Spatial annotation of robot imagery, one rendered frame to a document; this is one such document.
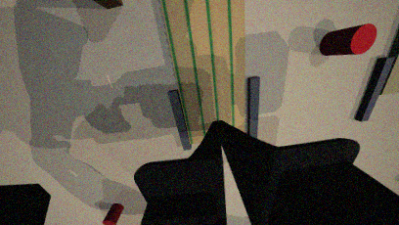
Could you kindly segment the red cylinder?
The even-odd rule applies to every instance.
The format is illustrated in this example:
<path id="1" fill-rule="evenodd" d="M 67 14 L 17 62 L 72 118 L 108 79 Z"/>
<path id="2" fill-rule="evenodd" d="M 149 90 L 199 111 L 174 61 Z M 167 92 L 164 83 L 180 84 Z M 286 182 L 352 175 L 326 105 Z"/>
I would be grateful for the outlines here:
<path id="1" fill-rule="evenodd" d="M 322 38 L 320 52 L 324 56 L 359 55 L 366 53 L 376 38 L 377 29 L 371 23 L 334 30 Z"/>
<path id="2" fill-rule="evenodd" d="M 121 215 L 121 211 L 124 206 L 120 203 L 114 203 L 111 206 L 110 211 L 107 213 L 106 218 L 102 222 L 104 225 L 116 225 L 118 218 Z"/>

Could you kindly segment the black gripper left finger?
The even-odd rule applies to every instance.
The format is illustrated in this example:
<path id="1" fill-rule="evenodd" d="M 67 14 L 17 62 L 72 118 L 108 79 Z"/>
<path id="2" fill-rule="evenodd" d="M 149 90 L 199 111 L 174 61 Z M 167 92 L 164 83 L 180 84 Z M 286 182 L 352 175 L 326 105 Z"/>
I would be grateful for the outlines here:
<path id="1" fill-rule="evenodd" d="M 203 140 L 189 158 L 145 163 L 136 170 L 134 181 L 146 202 L 157 196 L 213 192 L 218 219 L 227 220 L 218 122 L 212 121 Z"/>

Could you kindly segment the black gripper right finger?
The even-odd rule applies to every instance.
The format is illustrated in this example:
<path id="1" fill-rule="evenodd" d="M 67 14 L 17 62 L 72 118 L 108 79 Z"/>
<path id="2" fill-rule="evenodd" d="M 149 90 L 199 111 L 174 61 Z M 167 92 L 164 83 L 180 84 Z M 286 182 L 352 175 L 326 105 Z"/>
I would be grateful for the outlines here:
<path id="1" fill-rule="evenodd" d="M 283 172 L 334 162 L 353 163 L 360 152 L 357 141 L 345 138 L 277 147 L 253 138 L 223 120 L 217 122 L 221 145 L 251 225 L 269 225 Z"/>

